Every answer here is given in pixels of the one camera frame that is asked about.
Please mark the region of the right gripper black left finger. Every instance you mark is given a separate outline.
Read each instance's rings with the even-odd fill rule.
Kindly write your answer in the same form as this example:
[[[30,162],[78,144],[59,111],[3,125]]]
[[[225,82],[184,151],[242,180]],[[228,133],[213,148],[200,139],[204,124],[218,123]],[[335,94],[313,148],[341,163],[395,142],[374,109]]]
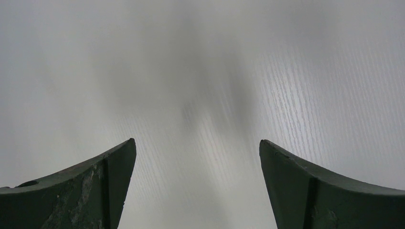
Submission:
[[[136,143],[51,175],[0,189],[3,229],[116,229],[136,161]]]

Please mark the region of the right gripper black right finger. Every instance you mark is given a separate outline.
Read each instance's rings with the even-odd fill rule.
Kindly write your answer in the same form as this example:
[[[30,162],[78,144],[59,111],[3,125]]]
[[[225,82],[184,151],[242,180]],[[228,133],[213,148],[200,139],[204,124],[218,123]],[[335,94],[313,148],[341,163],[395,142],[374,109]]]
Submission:
[[[261,168],[279,229],[402,229],[403,190],[355,180],[261,140]]]

